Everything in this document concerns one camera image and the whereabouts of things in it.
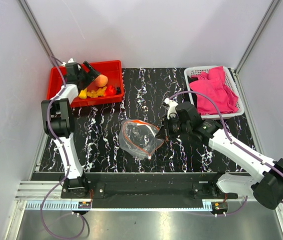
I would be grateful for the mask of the yellow fake lemon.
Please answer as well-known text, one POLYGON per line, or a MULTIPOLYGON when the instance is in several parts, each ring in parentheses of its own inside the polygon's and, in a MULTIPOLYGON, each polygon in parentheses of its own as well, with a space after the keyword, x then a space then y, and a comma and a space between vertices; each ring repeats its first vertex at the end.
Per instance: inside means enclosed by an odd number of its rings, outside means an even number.
POLYGON ((87 97, 88 97, 87 91, 88 91, 87 88, 81 90, 78 97, 82 100, 87 99, 87 97))

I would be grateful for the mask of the clear zip top bag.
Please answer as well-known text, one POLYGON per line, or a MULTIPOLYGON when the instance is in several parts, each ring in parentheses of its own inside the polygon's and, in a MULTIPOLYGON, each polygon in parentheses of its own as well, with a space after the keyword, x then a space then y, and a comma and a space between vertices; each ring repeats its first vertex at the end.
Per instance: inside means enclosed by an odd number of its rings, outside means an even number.
POLYGON ((138 119, 125 119, 118 134, 119 146, 131 156, 140 160, 152 158, 164 141, 156 138, 159 128, 138 119))

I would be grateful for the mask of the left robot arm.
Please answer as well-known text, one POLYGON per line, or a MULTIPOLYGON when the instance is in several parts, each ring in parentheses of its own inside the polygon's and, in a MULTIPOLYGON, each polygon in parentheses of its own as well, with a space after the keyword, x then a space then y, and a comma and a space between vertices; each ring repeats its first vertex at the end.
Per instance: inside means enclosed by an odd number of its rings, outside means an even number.
POLYGON ((64 177, 60 180, 61 197, 79 199, 90 194, 90 186, 75 148, 75 120, 71 103, 100 73, 87 61, 79 64, 72 58, 63 66, 65 74, 57 67, 62 80, 60 90, 55 96, 41 102, 42 122, 44 132, 57 146, 64 167, 64 177))

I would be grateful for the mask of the orange fake fruit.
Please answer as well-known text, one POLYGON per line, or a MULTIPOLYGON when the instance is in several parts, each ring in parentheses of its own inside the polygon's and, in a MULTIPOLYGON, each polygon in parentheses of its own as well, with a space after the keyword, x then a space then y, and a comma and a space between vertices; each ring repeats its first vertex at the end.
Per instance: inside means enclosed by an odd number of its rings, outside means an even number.
POLYGON ((106 89, 107 89, 107 87, 104 86, 104 87, 99 88, 98 90, 87 91, 86 95, 89 98, 105 97, 106 96, 106 94, 105 94, 106 89))

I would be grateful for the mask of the peach fake fruit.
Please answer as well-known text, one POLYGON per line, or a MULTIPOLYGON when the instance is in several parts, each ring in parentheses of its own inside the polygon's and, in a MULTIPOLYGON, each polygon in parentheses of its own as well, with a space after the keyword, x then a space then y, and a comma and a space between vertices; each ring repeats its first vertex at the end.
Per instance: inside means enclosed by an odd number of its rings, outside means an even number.
POLYGON ((103 88, 108 84, 108 77, 106 75, 100 74, 95 80, 95 85, 98 88, 103 88))

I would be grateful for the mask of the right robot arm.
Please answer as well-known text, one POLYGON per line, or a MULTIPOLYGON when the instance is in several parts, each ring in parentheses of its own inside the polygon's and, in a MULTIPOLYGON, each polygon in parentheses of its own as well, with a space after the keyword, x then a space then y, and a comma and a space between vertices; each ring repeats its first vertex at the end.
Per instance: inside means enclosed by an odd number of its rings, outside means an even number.
POLYGON ((220 173, 208 186, 213 198, 224 194, 253 197, 270 210, 283 202, 283 158, 276 161, 253 150, 224 130, 217 121, 202 119, 190 102, 177 103, 166 98, 164 107, 167 113, 162 118, 157 139, 173 141, 183 136, 201 142, 237 163, 249 174, 220 173))

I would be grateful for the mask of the red fake fruit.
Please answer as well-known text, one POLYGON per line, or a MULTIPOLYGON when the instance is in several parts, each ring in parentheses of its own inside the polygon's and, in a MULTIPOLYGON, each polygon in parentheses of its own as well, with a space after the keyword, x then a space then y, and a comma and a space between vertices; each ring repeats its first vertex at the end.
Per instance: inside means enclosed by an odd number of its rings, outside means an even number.
POLYGON ((113 85, 108 85, 104 92, 105 97, 115 96, 116 94, 117 89, 113 85))

